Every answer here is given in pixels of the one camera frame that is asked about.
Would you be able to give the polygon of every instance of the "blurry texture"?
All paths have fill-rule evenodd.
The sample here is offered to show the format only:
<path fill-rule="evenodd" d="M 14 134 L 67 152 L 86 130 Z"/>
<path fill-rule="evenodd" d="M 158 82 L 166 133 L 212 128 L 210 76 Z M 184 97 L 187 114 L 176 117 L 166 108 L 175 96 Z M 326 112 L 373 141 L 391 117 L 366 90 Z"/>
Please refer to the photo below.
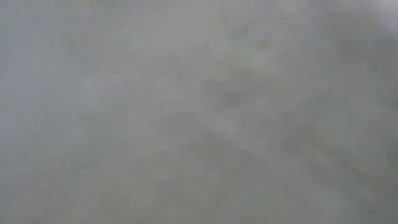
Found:
<path fill-rule="evenodd" d="M 0 1 L 0 223 L 398 223 L 392 2 Z"/>

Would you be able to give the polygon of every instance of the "fog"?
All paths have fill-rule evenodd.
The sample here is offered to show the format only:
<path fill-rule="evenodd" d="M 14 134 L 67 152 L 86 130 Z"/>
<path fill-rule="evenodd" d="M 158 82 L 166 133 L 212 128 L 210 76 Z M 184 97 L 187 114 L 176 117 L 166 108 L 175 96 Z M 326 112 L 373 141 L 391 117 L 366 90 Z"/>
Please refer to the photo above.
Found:
<path fill-rule="evenodd" d="M 0 223 L 398 223 L 375 1 L 0 1 Z"/>

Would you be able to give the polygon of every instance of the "gray surface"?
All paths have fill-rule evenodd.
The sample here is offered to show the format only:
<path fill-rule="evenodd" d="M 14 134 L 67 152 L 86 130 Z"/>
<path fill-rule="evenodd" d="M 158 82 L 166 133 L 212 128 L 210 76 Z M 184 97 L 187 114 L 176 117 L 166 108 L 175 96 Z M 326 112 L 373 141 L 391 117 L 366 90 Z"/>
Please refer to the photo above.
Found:
<path fill-rule="evenodd" d="M 361 4 L 0 1 L 0 223 L 398 223 Z"/>

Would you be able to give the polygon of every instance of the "gray background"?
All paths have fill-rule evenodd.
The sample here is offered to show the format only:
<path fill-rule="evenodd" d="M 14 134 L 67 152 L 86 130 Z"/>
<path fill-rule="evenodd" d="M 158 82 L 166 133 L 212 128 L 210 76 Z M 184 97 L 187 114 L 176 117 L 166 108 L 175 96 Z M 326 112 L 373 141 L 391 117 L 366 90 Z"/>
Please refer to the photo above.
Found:
<path fill-rule="evenodd" d="M 0 223 L 398 223 L 366 1 L 0 1 Z"/>

